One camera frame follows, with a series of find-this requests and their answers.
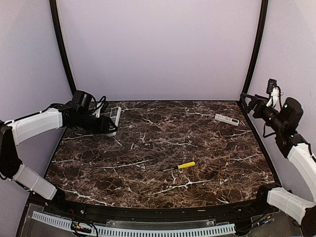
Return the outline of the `yellow handle screwdriver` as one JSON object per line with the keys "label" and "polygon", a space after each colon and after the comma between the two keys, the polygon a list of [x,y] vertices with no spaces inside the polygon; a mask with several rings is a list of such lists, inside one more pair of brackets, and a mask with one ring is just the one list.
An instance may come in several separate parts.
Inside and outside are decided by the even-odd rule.
{"label": "yellow handle screwdriver", "polygon": [[188,162],[188,163],[177,165],[177,166],[175,166],[173,168],[165,169],[165,170],[163,170],[163,172],[170,171],[170,170],[179,170],[179,169],[189,168],[189,167],[195,166],[195,164],[196,163],[194,161],[191,161],[191,162]]}

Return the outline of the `grey remote control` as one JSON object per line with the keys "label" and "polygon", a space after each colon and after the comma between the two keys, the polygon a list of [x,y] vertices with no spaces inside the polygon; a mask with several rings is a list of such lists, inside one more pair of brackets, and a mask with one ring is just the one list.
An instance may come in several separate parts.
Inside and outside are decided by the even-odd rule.
{"label": "grey remote control", "polygon": [[113,122],[116,124],[117,127],[119,127],[120,114],[121,114],[121,107],[114,107],[111,109],[110,118],[113,120]]}

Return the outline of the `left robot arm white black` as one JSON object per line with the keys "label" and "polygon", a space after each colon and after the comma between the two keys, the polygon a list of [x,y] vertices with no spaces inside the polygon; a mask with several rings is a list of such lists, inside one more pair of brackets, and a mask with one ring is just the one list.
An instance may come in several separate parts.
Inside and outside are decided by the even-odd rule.
{"label": "left robot arm white black", "polygon": [[121,107],[111,109],[109,116],[81,112],[78,107],[52,104],[47,110],[19,120],[0,123],[0,177],[24,186],[28,191],[50,200],[50,207],[66,215],[70,205],[61,197],[64,192],[27,167],[18,157],[17,146],[42,133],[62,127],[81,127],[97,134],[115,135]]}

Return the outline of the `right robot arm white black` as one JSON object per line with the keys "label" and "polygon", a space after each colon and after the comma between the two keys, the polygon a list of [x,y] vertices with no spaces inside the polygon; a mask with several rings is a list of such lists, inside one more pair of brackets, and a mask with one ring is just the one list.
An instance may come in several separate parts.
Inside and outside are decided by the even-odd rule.
{"label": "right robot arm white black", "polygon": [[[275,141],[282,155],[300,172],[310,192],[316,195],[316,157],[311,145],[296,130],[303,115],[301,104],[288,97],[280,111],[268,105],[268,98],[242,93],[242,105],[247,113],[253,111],[253,117],[263,119],[274,131]],[[305,200],[283,187],[269,188],[267,195],[253,201],[252,210],[263,214],[274,206],[292,217],[301,226],[304,236],[316,235],[316,202]]]}

